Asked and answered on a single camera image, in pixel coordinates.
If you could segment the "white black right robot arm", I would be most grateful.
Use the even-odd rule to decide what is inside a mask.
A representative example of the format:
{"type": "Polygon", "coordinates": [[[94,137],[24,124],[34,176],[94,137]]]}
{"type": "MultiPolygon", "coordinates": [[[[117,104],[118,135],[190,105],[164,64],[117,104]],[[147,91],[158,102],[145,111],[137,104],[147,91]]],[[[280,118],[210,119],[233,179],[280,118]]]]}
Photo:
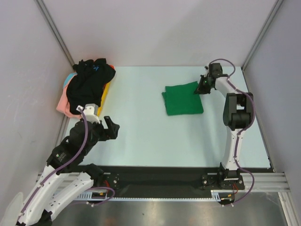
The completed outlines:
{"type": "Polygon", "coordinates": [[[216,59],[205,66],[206,73],[200,76],[200,81],[194,94],[210,94],[211,90],[219,91],[225,97],[222,115],[223,124],[227,128],[227,138],[224,157],[216,174],[203,175],[204,189],[232,189],[243,185],[239,163],[240,149],[245,132],[255,120],[253,94],[239,90],[231,81],[234,74],[225,74],[219,61],[230,62],[226,59],[216,59]]]}

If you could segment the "green t-shirt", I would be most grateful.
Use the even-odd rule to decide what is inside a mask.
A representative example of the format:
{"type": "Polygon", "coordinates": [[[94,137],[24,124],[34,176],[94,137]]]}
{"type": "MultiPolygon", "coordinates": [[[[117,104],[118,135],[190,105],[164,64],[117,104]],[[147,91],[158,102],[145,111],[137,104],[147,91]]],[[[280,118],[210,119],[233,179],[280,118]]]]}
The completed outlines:
{"type": "Polygon", "coordinates": [[[168,116],[202,114],[204,108],[200,96],[194,91],[198,87],[196,81],[176,86],[165,86],[161,93],[168,116]]]}

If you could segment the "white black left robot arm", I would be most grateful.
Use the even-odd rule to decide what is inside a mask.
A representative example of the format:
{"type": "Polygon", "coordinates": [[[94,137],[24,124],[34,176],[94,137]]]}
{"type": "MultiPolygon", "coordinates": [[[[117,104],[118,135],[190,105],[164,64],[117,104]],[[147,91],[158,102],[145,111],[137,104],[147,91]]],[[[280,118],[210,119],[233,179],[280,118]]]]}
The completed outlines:
{"type": "Polygon", "coordinates": [[[102,141],[114,140],[120,126],[106,116],[107,127],[97,116],[97,105],[77,106],[81,119],[70,130],[47,159],[44,170],[18,214],[17,226],[50,226],[57,216],[80,194],[99,190],[101,201],[110,201],[115,190],[105,178],[104,171],[91,163],[84,167],[76,179],[59,193],[61,183],[83,162],[90,150],[102,141]]]}

